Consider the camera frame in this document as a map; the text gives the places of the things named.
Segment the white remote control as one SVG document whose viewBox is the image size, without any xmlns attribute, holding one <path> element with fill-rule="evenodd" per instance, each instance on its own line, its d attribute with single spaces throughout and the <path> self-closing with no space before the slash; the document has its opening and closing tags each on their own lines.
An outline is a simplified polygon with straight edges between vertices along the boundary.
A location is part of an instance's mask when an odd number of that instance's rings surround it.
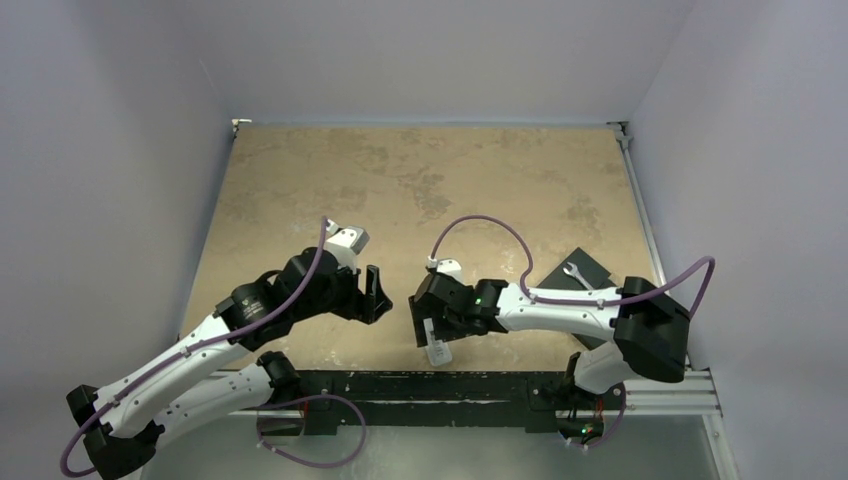
<svg viewBox="0 0 848 480">
<path fill-rule="evenodd" d="M 425 346 L 425 353 L 429 363 L 433 367 L 441 367 L 448 365 L 453 360 L 453 355 L 448 345 L 441 341 L 429 342 Z"/>
</svg>

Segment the white battery cover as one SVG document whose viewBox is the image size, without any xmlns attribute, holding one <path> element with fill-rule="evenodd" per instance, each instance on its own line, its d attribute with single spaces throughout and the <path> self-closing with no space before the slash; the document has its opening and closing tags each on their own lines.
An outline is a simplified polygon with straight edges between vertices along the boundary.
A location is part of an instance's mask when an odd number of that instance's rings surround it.
<svg viewBox="0 0 848 480">
<path fill-rule="evenodd" d="M 423 331 L 427 346 L 435 346 L 438 339 L 435 337 L 435 329 L 431 318 L 425 318 L 423 321 Z"/>
</svg>

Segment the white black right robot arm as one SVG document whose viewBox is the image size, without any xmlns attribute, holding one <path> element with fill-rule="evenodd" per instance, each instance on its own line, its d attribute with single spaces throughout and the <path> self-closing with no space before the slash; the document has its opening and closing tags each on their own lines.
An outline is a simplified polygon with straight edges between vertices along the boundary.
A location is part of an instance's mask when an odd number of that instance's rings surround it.
<svg viewBox="0 0 848 480">
<path fill-rule="evenodd" d="M 620 287 L 555 290 L 505 280 L 470 286 L 431 271 L 408 302 L 420 347 L 529 330 L 600 341 L 575 357 L 561 381 L 564 399 L 576 407 L 626 380 L 675 384 L 685 377 L 691 314 L 641 277 Z"/>
</svg>

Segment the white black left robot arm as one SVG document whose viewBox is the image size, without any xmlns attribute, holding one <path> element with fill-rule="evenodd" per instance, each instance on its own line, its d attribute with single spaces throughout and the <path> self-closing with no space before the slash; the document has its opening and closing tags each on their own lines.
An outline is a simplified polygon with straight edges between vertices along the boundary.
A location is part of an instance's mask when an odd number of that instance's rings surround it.
<svg viewBox="0 0 848 480">
<path fill-rule="evenodd" d="M 366 325 L 391 311 L 378 267 L 360 270 L 345 247 L 307 248 L 280 270 L 236 287 L 198 326 L 145 366 L 103 387 L 80 385 L 66 401 L 78 430 L 60 457 L 69 478 L 127 479 L 168 442 L 231 412 L 335 401 L 306 389 L 282 352 L 215 382 L 218 368 L 323 314 Z"/>
</svg>

